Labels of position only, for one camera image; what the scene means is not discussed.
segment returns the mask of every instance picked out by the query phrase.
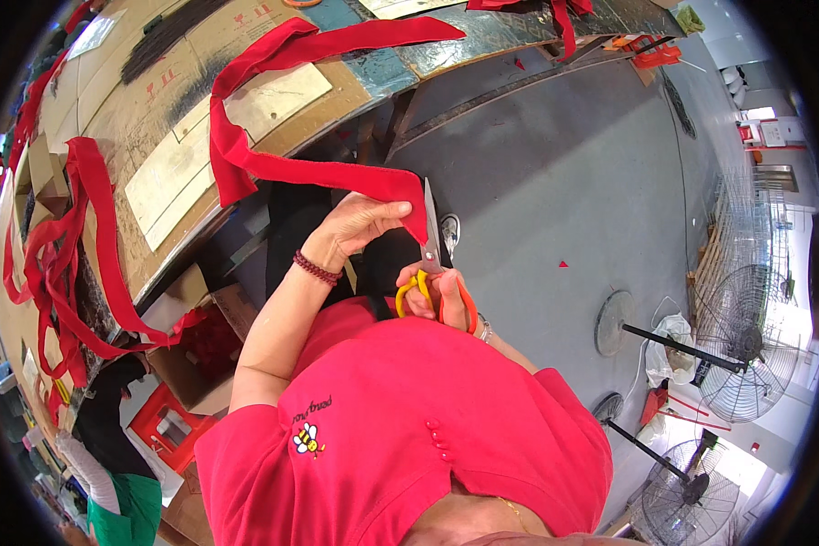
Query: red t-shirt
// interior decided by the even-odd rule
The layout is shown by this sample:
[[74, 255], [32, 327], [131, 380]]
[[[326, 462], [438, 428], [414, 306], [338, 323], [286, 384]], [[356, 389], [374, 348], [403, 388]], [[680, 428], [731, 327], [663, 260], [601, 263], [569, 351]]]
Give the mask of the red t-shirt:
[[318, 314], [301, 366], [278, 407], [197, 441], [216, 544], [397, 544], [450, 473], [556, 536], [597, 526], [610, 444], [554, 369], [532, 376], [437, 322], [375, 322], [364, 298]]

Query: silver bracelet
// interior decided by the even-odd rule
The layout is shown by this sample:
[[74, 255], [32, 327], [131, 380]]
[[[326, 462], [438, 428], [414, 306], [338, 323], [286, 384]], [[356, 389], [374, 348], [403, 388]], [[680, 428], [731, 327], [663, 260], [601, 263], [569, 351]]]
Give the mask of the silver bracelet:
[[491, 329], [491, 324], [482, 316], [482, 313], [477, 313], [480, 316], [480, 320], [482, 321], [482, 333], [480, 333], [480, 339], [485, 342], [486, 345], [491, 344], [491, 336], [494, 335], [494, 330]]

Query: fan pole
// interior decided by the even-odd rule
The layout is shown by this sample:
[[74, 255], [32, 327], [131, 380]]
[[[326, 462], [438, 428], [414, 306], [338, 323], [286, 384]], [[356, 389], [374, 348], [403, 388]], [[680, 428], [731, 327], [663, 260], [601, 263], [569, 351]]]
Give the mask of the fan pole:
[[641, 442], [640, 440], [637, 440], [636, 438], [634, 438], [631, 434], [628, 433], [628, 431], [625, 431], [621, 426], [617, 425], [616, 423], [613, 423], [613, 420], [607, 419], [606, 421], [604, 421], [604, 423], [607, 424], [614, 431], [621, 434], [626, 440], [628, 440], [632, 444], [639, 447], [640, 451], [642, 451], [643, 453], [646, 453], [647, 455], [649, 455], [650, 457], [655, 459], [655, 461], [657, 461], [658, 464], [660, 464], [660, 465], [664, 466], [665, 468], [667, 468], [668, 470], [670, 470], [673, 473], [673, 475], [675, 475], [677, 478], [682, 480], [684, 483], [688, 483], [689, 481], [691, 481], [691, 479], [688, 477], [688, 475], [685, 472], [683, 472], [682, 470], [679, 470], [670, 461], [668, 461], [667, 459], [665, 459], [661, 455], [655, 453], [652, 449], [646, 447], [646, 445], [644, 445], [643, 442]]
[[702, 350], [698, 350], [695, 347], [689, 347], [688, 345], [678, 344], [674, 340], [669, 337], [663, 337], [661, 335], [655, 335], [651, 332], [647, 332], [646, 330], [639, 329], [636, 326], [632, 326], [631, 324], [622, 324], [622, 330], [626, 332], [631, 332], [634, 335], [639, 335], [640, 337], [645, 337], [648, 340], [654, 341], [656, 343], [666, 345], [672, 349], [677, 349], [677, 351], [681, 353], [686, 353], [687, 355], [692, 355], [700, 358], [701, 360], [706, 360], [710, 364], [714, 364], [719, 366], [720, 368], [727, 369], [731, 373], [737, 373], [739, 371], [746, 371], [747, 365], [745, 363], [733, 363], [729, 360], [725, 360], [720, 356], [711, 355], [710, 353], [705, 353]]

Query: scissors blade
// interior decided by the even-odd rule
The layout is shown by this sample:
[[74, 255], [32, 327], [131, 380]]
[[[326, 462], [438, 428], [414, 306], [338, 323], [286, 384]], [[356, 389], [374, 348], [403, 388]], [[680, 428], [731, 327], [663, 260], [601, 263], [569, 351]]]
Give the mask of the scissors blade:
[[425, 214], [428, 224], [428, 243], [422, 247], [422, 269], [428, 273], [441, 273], [440, 265], [440, 230], [437, 228], [437, 211], [434, 209], [434, 196], [430, 193], [430, 183], [425, 177]]

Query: shoe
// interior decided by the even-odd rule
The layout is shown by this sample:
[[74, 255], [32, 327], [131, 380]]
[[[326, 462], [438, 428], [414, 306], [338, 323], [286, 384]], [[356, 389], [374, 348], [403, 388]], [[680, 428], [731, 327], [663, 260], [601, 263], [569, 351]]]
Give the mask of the shoe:
[[449, 259], [455, 258], [455, 247], [459, 245], [461, 238], [461, 220], [453, 213], [449, 213], [440, 218], [440, 232], [443, 234], [443, 242], [449, 253]]

